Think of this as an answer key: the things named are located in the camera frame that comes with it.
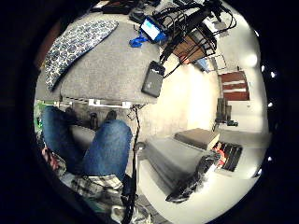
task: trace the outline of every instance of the jeans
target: jeans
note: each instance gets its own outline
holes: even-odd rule
[[[121,120],[105,121],[87,149],[76,146],[69,131],[75,118],[54,106],[46,106],[42,116],[44,140],[49,149],[62,157],[66,169],[74,175],[115,175],[127,185],[125,169],[128,162],[131,129]]]

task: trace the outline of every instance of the door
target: door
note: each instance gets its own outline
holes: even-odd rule
[[[249,86],[243,71],[220,75],[223,98],[228,101],[248,101]]]

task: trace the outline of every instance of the black bag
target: black bag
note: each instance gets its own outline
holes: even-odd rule
[[[216,165],[220,158],[221,155],[219,153],[203,156],[198,162],[194,174],[183,181],[179,181],[174,191],[167,196],[166,200],[171,203],[183,203],[187,201],[190,195],[202,185],[207,170],[212,164]]]

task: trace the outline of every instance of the knee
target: knee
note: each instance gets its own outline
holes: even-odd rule
[[[48,122],[54,119],[55,114],[56,114],[57,108],[53,105],[47,105],[42,114],[42,121],[43,122]]]
[[[114,119],[109,122],[109,131],[116,135],[126,135],[132,138],[130,127],[122,120]]]

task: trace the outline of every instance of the wall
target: wall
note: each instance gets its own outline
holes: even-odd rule
[[[224,5],[232,10],[237,26],[229,30],[229,35],[218,40],[218,51],[224,56],[227,65],[227,69],[221,70],[221,74],[236,71],[236,67],[239,66],[245,72],[249,83],[250,101],[229,102],[229,105],[233,107],[232,119],[238,121],[239,126],[221,125],[220,128],[250,133],[267,133],[267,100],[260,69],[261,52],[257,36],[237,11]],[[226,24],[229,24],[229,15],[223,13],[221,17]]]

